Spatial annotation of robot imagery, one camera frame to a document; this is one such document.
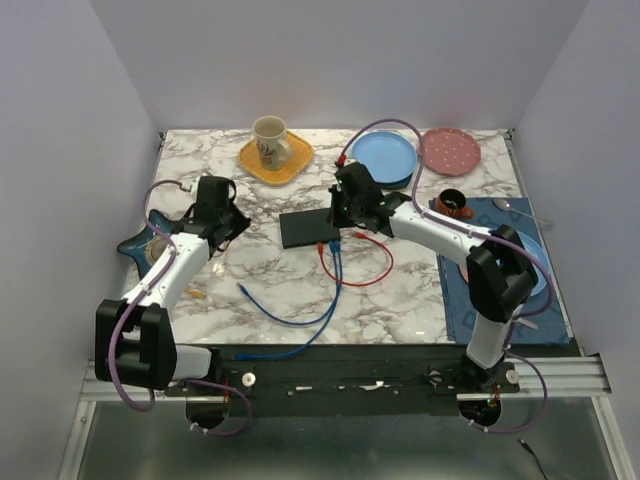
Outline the black network switch box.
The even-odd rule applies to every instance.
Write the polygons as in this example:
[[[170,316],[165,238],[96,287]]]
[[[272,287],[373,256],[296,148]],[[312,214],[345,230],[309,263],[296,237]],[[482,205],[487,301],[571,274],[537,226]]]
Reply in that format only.
[[[329,212],[329,208],[321,208],[280,214],[282,247],[290,249],[340,240],[340,230],[328,221]]]

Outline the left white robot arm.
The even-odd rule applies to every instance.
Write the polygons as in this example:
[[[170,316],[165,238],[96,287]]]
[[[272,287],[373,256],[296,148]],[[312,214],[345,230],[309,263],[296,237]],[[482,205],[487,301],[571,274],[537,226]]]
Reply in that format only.
[[[166,247],[143,279],[120,300],[105,299],[95,317],[95,372],[98,379],[125,386],[163,390],[186,380],[201,395],[214,393],[222,380],[214,354],[206,347],[178,345],[170,313],[192,278],[250,225],[235,205],[235,182],[203,176],[195,202],[170,234],[150,229]]]

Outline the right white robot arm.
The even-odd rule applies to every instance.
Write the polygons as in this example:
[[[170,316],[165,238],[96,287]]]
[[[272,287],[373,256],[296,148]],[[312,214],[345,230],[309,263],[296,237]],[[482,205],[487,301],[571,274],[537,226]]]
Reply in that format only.
[[[385,195],[358,162],[338,163],[335,178],[329,189],[331,226],[410,241],[466,269],[477,316],[466,347],[470,361],[461,365],[460,379],[471,391],[485,390],[496,380],[495,366],[504,357],[511,324],[538,281],[518,233],[506,225],[490,230],[466,224],[424,209],[397,191]]]

